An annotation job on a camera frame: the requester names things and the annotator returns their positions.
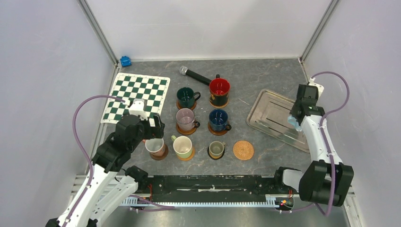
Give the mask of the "salmon pink white mug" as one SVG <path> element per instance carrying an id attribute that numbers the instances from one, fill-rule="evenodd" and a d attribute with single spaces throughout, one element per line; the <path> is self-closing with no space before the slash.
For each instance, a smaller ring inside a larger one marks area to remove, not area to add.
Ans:
<path id="1" fill-rule="evenodd" d="M 156 156 L 161 156 L 163 152 L 161 149 L 165 145 L 163 139 L 149 139 L 149 140 L 142 140 L 145 144 L 145 149 L 150 152 L 155 152 Z"/>

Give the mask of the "small grey cup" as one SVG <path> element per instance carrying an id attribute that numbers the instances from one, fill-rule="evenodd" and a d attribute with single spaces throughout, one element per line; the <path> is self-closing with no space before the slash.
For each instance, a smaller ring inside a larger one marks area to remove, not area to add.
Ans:
<path id="1" fill-rule="evenodd" d="M 213 156 L 218 157 L 225 150 L 225 145 L 224 142 L 213 141 L 209 145 L 209 150 Z"/>

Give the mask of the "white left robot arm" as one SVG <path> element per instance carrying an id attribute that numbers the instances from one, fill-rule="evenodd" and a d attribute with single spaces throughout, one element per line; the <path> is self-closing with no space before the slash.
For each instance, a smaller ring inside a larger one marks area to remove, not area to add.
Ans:
<path id="1" fill-rule="evenodd" d="M 145 171 L 130 167 L 120 181 L 120 186 L 101 197 L 110 181 L 131 158 L 132 152 L 143 141 L 161 139 L 165 124 L 159 114 L 153 115 L 155 126 L 138 115 L 124 115 L 101 144 L 92 159 L 91 170 L 72 203 L 58 217 L 48 220 L 48 227 L 99 227 L 130 194 L 148 188 Z"/>

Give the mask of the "light brown grooved coaster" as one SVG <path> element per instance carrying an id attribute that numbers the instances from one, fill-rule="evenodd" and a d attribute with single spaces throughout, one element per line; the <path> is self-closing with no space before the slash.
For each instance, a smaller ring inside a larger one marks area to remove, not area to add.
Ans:
<path id="1" fill-rule="evenodd" d="M 192 128 L 192 129 L 189 130 L 189 131 L 183 131 L 183 130 L 179 127 L 179 124 L 176 123 L 176 130 L 177 130 L 177 132 L 180 133 L 181 135 L 185 135 L 185 136 L 191 135 L 191 134 L 195 133 L 197 129 L 198 129 L 198 128 Z"/>

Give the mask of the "brown grooved wooden coaster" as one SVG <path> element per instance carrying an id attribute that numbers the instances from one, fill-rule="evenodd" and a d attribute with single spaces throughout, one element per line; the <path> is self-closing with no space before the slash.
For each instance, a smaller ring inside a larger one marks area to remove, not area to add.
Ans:
<path id="1" fill-rule="evenodd" d="M 195 102 L 194 102 L 194 105 L 193 105 L 190 109 L 191 109 L 191 110 L 194 110 L 195 107 L 196 107 L 196 105 L 197 105 L 197 102 L 195 101 Z M 176 101 L 176 107 L 177 107 L 179 110 L 180 110 L 180 109 L 183 109 L 183 108 L 189 109 L 189 107 L 182 107 L 182 106 L 180 105 L 179 101 Z"/>

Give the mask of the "cream cup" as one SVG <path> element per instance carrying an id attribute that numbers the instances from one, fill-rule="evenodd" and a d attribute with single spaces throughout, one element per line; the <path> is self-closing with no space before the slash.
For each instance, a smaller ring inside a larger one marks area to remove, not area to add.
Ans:
<path id="1" fill-rule="evenodd" d="M 172 135 L 171 140 L 173 141 L 174 151 L 178 153 L 186 153 L 193 147 L 192 141 L 186 136 L 176 137 L 175 135 Z"/>
<path id="2" fill-rule="evenodd" d="M 294 116 L 288 117 L 288 123 L 291 124 L 296 131 L 302 131 L 302 127 Z"/>

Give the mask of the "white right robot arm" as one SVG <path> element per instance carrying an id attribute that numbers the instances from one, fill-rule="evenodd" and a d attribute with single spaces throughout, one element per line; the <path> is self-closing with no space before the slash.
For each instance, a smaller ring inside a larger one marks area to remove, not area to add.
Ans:
<path id="1" fill-rule="evenodd" d="M 305 135 L 311 164 L 305 172 L 280 167 L 275 172 L 273 187 L 279 193 L 292 188 L 303 201 L 340 207 L 351 186 L 354 170 L 335 151 L 327 130 L 327 113 L 317 106 L 318 97 L 317 86 L 299 85 L 288 118 Z"/>

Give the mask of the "dark blue mug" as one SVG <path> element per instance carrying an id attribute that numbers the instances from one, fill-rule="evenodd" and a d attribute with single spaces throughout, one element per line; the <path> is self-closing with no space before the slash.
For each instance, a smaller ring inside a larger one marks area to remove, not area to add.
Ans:
<path id="1" fill-rule="evenodd" d="M 214 132 L 224 132 L 232 129 L 228 121 L 228 114 L 223 109 L 214 109 L 209 113 L 209 126 Z"/>

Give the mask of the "dark green mug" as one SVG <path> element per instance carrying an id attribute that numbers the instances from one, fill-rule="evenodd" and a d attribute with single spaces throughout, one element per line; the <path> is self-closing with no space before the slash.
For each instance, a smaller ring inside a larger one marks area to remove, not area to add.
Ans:
<path id="1" fill-rule="evenodd" d="M 191 108 L 200 97 L 200 92 L 194 92 L 190 87 L 182 87 L 176 92 L 177 101 L 182 107 Z"/>

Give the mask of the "reddish brown grooved coaster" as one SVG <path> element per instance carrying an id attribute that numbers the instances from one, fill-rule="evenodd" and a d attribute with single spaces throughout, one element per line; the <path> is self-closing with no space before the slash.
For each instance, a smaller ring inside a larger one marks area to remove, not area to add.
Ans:
<path id="1" fill-rule="evenodd" d="M 231 129 L 232 129 L 231 125 L 228 124 L 228 125 L 226 126 L 226 128 L 225 128 L 224 130 L 222 130 L 222 131 L 213 131 L 213 129 L 211 128 L 211 125 L 208 124 L 208 130 L 209 130 L 209 132 L 212 133 L 213 135 L 216 135 L 216 136 L 225 135 L 225 134 L 226 134 L 228 131 L 230 131 Z"/>

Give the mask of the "lilac cup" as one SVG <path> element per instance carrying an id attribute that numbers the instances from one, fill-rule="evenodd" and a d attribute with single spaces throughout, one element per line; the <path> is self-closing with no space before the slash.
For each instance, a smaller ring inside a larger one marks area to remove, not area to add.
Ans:
<path id="1" fill-rule="evenodd" d="M 189 108 L 182 108 L 176 113 L 176 122 L 182 131 L 191 131 L 200 127 L 200 123 L 195 119 L 194 112 Z"/>

